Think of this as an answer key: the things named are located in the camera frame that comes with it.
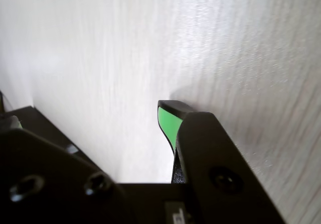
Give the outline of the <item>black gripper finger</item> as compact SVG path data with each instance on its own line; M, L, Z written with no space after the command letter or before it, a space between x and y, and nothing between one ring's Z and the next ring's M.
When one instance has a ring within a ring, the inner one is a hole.
M159 100L158 125L190 191L196 223L283 223L253 171L210 112Z
M125 223L108 175L1 119L1 223Z

